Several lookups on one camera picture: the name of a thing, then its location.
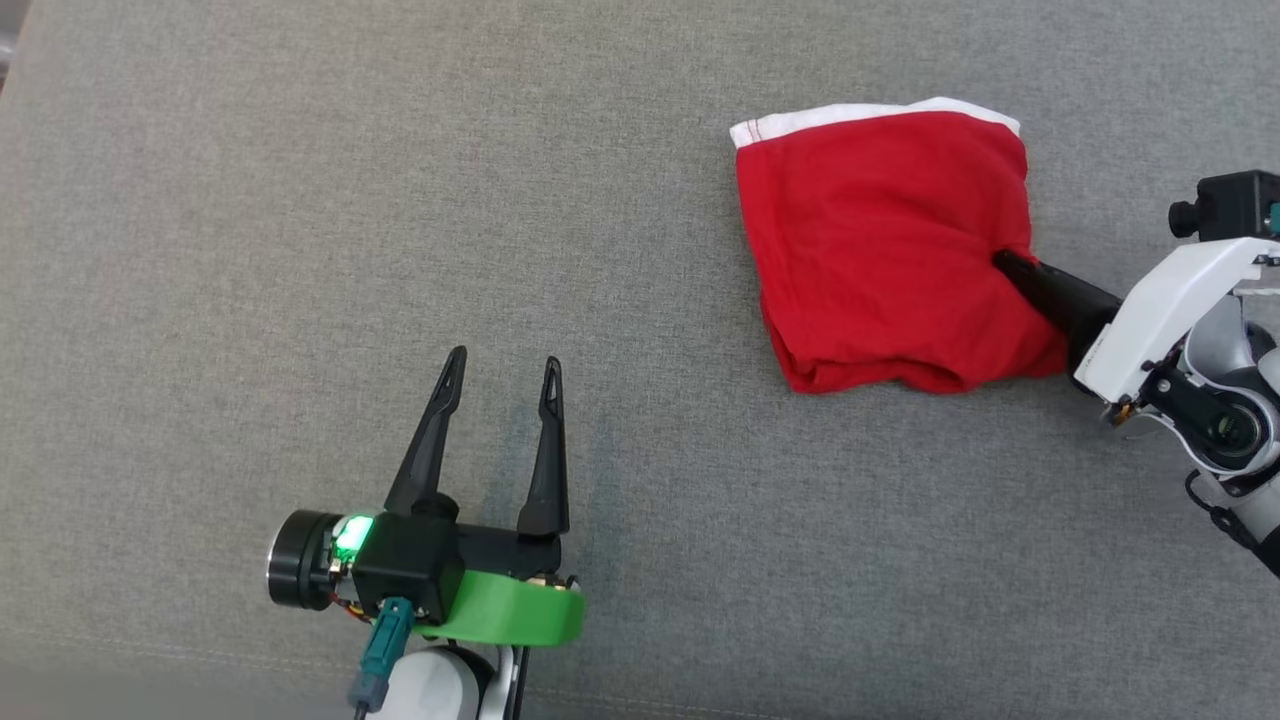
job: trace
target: folded garment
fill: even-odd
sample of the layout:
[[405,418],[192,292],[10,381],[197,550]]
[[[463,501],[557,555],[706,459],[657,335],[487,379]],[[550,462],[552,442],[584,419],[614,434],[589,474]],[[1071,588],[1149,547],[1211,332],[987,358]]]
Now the folded garment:
[[796,392],[1062,372],[1064,338],[991,261],[1032,258],[1018,133],[948,97],[733,126],[760,307]]

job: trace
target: teal cable connector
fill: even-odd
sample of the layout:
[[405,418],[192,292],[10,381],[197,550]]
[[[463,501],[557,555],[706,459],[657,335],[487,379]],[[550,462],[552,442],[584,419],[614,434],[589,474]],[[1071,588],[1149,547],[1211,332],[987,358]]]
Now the teal cable connector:
[[383,601],[374,629],[360,660],[360,674],[351,684],[347,702],[356,708],[357,720],[369,712],[378,712],[387,700],[392,667],[404,655],[404,644],[413,630],[413,605],[403,597]]

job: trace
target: camera lens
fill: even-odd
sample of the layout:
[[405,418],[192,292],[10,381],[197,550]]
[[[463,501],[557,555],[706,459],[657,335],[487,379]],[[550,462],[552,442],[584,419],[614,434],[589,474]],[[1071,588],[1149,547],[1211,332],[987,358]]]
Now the camera lens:
[[285,607],[324,610],[332,602],[329,544],[342,515],[298,510],[280,525],[266,556],[266,592]]

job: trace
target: green light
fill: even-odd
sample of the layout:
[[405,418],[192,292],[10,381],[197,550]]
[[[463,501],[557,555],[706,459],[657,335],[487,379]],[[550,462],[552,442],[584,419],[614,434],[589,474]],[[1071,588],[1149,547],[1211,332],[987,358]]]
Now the green light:
[[351,559],[360,551],[360,546],[365,544],[365,536],[369,534],[369,529],[374,527],[374,519],[366,518],[365,515],[353,515],[342,527],[342,532],[333,541],[333,546],[337,553]]

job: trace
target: white fabric trim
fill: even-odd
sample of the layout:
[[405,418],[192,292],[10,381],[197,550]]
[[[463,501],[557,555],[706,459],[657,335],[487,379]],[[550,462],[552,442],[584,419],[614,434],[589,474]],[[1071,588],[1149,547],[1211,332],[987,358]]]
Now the white fabric trim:
[[827,105],[826,108],[814,108],[797,113],[778,113],[737,123],[730,128],[728,133],[733,137],[736,147],[746,147],[753,142],[773,140],[801,129],[849,120],[883,118],[886,115],[905,115],[908,113],[964,113],[979,120],[1002,124],[1014,135],[1019,135],[1021,128],[1021,124],[1009,115],[1002,115],[980,105],[954,97],[931,97],[910,105],[845,104]]

